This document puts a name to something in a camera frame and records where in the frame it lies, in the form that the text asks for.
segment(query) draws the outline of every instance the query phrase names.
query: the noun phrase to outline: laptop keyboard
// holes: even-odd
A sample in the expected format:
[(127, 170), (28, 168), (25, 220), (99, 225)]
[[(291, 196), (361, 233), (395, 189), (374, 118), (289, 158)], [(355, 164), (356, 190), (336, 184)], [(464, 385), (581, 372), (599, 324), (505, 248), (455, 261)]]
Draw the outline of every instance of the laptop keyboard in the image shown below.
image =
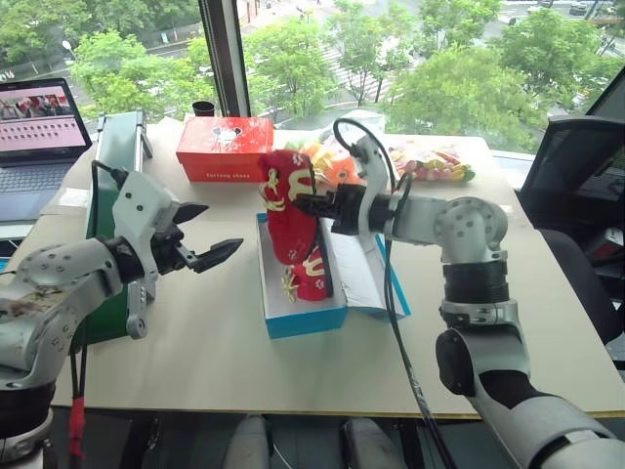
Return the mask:
[(0, 192), (58, 189), (68, 168), (65, 164), (51, 164), (0, 169)]

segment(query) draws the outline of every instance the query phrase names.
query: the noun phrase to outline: crosswalk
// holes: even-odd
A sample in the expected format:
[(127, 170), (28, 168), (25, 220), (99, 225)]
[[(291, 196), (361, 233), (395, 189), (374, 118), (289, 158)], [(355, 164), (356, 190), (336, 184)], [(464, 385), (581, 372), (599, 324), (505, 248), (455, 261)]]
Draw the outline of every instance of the crosswalk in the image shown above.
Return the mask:
[[(330, 71), (334, 74), (337, 80), (337, 85), (339, 89), (347, 90), (350, 82), (350, 73), (342, 68), (339, 65), (339, 60), (341, 59), (341, 53), (336, 49), (329, 48), (327, 46), (322, 46), (321, 48), (323, 53), (323, 58), (326, 63), (329, 65)], [(396, 77), (392, 76), (388, 73), (384, 80), (382, 81), (382, 87), (380, 88), (380, 101), (384, 98), (384, 95), (387, 91), (393, 86), (393, 82)], [(352, 83), (357, 87), (357, 83), (359, 83), (359, 76), (352, 77)], [(367, 77), (365, 82), (365, 93), (364, 100), (368, 103), (373, 103), (375, 101), (375, 95), (378, 91), (378, 80), (374, 77)]]

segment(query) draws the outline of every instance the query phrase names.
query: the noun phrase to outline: blue shoe box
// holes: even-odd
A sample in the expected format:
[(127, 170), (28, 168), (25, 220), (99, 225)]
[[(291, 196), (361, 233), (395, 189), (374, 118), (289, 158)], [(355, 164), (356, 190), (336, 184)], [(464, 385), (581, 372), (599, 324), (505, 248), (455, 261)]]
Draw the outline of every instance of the blue shoe box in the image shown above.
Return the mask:
[[(333, 234), (331, 220), (321, 220), (334, 294), (323, 301), (291, 302), (282, 278), (287, 267), (280, 264), (271, 245), (267, 214), (257, 215), (258, 253), (265, 323), (270, 338), (277, 339), (339, 329), (349, 310), (388, 320), (384, 307), (384, 244), (374, 236), (368, 242), (358, 236)], [(392, 273), (397, 318), (410, 315), (403, 291)]]

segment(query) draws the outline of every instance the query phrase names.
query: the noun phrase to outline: sidewalk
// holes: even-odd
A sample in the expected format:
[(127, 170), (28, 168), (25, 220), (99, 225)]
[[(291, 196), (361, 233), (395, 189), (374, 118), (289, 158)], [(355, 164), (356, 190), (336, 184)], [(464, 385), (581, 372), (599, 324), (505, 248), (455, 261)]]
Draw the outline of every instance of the sidewalk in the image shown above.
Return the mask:
[(241, 27), (241, 34), (249, 34), (257, 29), (274, 24), (283, 18), (299, 17), (302, 11), (312, 12), (312, 18), (326, 18), (339, 11), (334, 6), (334, 0), (321, 0), (320, 5), (317, 5), (316, 0), (272, 0), (271, 8), (267, 8), (266, 5), (267, 0), (263, 0), (258, 10), (258, 16)]

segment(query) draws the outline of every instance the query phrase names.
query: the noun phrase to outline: red sneaker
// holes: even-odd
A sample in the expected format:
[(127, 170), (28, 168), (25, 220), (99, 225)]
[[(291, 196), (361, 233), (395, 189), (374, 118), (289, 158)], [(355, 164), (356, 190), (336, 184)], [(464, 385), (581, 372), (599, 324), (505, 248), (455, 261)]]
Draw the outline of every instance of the red sneaker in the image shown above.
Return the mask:
[(282, 264), (303, 262), (314, 246), (317, 219), (293, 205), (298, 193), (314, 193), (311, 161), (305, 154), (279, 149), (260, 161), (267, 181), (260, 186), (267, 206), (273, 252)]
[(306, 301), (321, 301), (331, 296), (328, 292), (329, 276), (325, 272), (325, 263), (321, 250), (315, 246), (311, 255), (297, 266), (287, 269), (282, 278), (282, 287), (291, 302), (297, 297)]

